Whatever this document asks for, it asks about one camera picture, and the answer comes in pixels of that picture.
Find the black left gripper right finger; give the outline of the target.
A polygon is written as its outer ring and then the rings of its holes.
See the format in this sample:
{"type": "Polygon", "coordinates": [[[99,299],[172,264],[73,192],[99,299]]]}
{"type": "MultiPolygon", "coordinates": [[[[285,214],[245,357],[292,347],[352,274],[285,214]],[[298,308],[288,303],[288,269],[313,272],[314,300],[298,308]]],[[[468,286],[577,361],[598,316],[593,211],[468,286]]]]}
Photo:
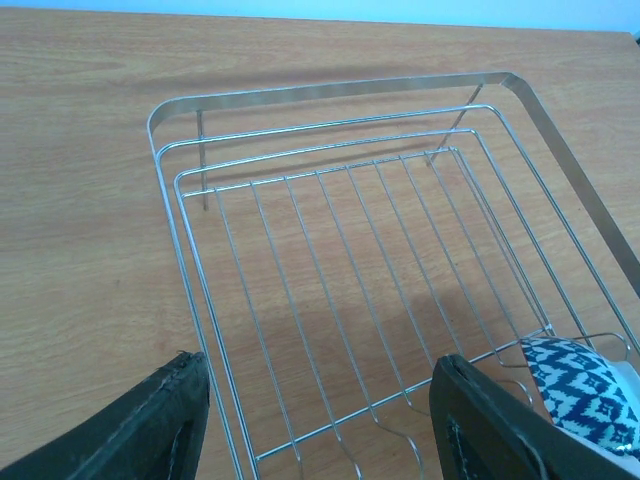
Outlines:
{"type": "Polygon", "coordinates": [[[445,479],[633,479],[463,357],[438,359],[429,408],[445,479]]]}

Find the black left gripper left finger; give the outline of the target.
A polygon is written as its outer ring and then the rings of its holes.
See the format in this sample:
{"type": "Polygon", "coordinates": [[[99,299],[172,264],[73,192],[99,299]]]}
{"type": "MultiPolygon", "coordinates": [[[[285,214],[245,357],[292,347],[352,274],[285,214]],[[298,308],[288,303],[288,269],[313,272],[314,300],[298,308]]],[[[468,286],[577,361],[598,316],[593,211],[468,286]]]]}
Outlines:
{"type": "Polygon", "coordinates": [[[210,407],[204,354],[181,352],[3,479],[193,479],[210,407]]]}

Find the blue patterned bowl red inside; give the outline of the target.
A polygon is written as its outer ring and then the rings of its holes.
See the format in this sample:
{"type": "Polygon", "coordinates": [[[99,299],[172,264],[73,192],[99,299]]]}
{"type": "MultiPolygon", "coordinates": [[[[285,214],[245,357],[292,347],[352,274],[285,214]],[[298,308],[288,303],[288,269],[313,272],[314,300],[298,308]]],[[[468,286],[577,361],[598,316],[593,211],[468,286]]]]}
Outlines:
{"type": "Polygon", "coordinates": [[[639,375],[562,337],[530,337],[521,350],[552,422],[621,458],[639,458],[639,375]]]}

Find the chrome wire dish rack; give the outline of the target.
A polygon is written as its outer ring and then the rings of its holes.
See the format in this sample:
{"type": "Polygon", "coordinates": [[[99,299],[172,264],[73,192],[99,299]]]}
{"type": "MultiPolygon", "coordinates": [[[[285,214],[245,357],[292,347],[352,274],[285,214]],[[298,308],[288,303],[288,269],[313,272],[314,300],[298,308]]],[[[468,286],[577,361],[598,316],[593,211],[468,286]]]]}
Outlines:
{"type": "Polygon", "coordinates": [[[639,259],[507,71],[175,97],[147,120],[234,479],[436,479],[457,354],[546,420],[535,348],[639,365],[639,259]]]}

